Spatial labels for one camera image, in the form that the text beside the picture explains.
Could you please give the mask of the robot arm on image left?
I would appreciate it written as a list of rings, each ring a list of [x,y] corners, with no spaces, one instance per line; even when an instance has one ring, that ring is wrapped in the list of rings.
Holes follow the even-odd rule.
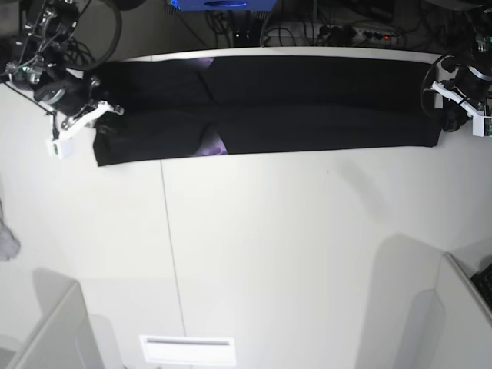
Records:
[[[30,91],[35,104],[45,104],[65,116],[58,127],[67,133],[85,127],[110,112],[124,109],[97,100],[93,91],[99,78],[79,78],[73,71],[92,71],[115,51],[122,30],[122,16],[113,1],[103,2],[113,13],[115,30],[108,49],[94,58],[85,44],[75,38],[85,12],[76,1],[33,1],[8,59],[1,62],[1,83]]]

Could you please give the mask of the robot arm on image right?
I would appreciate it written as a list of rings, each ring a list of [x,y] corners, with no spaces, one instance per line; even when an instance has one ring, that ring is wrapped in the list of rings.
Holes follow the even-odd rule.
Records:
[[[472,123],[472,133],[491,136],[491,2],[430,1],[450,12],[441,42],[445,50],[420,87],[422,110],[445,132]]]

